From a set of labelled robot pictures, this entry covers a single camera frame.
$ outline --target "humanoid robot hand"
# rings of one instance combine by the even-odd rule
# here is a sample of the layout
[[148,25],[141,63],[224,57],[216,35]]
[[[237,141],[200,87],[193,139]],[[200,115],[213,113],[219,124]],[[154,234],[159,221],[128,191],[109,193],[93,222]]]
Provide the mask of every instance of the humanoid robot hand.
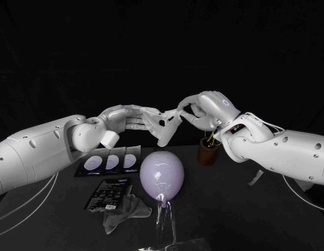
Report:
[[224,128],[239,114],[228,98],[215,91],[187,96],[176,110],[180,111],[187,104],[193,115],[182,111],[180,116],[203,131],[213,131],[216,126]]
[[125,129],[147,130],[141,120],[141,106],[118,105],[107,108],[96,116],[102,119],[107,125],[107,130],[117,134]]

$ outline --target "black package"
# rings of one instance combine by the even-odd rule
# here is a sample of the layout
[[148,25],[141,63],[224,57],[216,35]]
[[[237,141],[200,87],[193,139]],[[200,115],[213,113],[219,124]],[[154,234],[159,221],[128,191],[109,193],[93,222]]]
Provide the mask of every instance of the black package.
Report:
[[95,149],[79,159],[73,177],[104,175],[108,152],[105,148]]
[[101,209],[115,209],[122,198],[128,179],[105,179],[101,181],[83,209],[96,212]]
[[112,148],[108,152],[105,175],[120,174],[122,172],[125,148]]
[[137,173],[140,170],[140,146],[125,148],[122,173]]

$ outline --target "cloth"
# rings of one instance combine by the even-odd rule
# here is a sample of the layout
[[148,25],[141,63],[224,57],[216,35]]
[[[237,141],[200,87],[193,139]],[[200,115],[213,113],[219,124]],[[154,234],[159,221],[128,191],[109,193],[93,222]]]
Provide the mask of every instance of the cloth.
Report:
[[128,218],[146,218],[151,214],[151,208],[148,208],[140,198],[135,198],[130,194],[131,185],[125,189],[122,194],[121,202],[114,210],[102,209],[104,212],[104,223],[105,233],[109,234],[117,225],[124,222]]
[[159,112],[156,108],[143,107],[140,108],[141,119],[150,134],[159,139],[157,146],[163,147],[174,134],[174,131],[180,125],[180,112],[176,109]]

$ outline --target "gray cloth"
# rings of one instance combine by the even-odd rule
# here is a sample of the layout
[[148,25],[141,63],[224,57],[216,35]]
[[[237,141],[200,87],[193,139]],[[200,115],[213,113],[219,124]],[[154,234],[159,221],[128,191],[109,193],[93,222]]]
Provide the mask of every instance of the gray cloth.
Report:
[[140,198],[135,198],[130,194],[131,186],[125,189],[125,194],[122,195],[120,205],[115,209],[107,210],[104,212],[104,223],[105,233],[109,234],[117,225],[124,222],[128,218],[146,218],[151,214],[151,208],[148,208]]

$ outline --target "balloon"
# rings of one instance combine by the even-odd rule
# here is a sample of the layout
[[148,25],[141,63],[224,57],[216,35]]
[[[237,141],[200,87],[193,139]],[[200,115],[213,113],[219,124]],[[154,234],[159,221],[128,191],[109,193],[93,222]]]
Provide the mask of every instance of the balloon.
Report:
[[150,197],[161,201],[161,207],[177,193],[182,179],[182,163],[174,154],[167,151],[150,153],[140,167],[140,182]]

